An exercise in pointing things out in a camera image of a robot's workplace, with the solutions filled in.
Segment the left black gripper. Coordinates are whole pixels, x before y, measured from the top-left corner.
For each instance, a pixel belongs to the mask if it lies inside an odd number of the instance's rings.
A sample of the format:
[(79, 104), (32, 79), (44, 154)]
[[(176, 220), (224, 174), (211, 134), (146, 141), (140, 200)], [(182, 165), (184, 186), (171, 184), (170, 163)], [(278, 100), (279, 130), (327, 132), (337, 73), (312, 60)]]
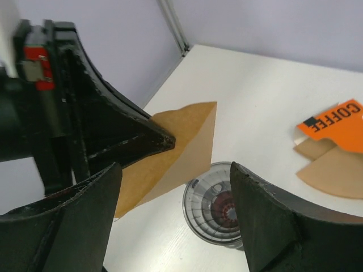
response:
[(77, 134), (92, 175), (175, 147), (170, 132), (103, 79), (74, 23), (22, 19), (10, 44), (18, 77), (1, 69), (1, 161), (32, 157), (46, 195), (72, 186)]

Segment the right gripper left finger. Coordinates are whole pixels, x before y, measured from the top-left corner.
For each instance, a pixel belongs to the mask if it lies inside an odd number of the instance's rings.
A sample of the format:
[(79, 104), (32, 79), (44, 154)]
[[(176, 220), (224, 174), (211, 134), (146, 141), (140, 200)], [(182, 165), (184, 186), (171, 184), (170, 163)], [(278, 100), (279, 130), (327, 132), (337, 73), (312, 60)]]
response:
[(122, 169), (1, 215), (1, 271), (105, 271)]

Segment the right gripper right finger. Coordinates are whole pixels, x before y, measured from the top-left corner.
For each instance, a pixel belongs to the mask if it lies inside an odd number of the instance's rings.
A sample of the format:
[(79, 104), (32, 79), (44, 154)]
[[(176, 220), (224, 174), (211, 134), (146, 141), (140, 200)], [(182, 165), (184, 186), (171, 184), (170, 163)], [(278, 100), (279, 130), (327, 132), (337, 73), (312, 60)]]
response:
[(230, 182), (250, 271), (362, 271), (362, 218), (319, 206), (233, 162)]

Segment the brown paper coffee filter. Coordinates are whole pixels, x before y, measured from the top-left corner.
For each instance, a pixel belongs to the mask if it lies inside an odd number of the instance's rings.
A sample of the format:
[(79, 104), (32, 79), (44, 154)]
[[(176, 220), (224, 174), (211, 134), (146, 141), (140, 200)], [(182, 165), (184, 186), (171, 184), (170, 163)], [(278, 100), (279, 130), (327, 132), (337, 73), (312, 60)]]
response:
[(189, 182), (210, 169), (217, 102), (160, 112), (152, 121), (170, 132), (175, 147), (123, 169), (115, 218)]

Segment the clear plastic coffee dripper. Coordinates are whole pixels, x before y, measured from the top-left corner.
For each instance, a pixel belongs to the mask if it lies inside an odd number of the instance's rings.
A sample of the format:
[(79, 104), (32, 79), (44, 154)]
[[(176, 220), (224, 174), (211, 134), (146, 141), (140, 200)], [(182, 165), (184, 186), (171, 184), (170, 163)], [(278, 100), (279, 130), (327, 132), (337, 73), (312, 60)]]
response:
[(229, 161), (189, 181), (183, 193), (183, 214), (188, 227), (209, 244), (243, 250), (235, 203), (231, 192)]

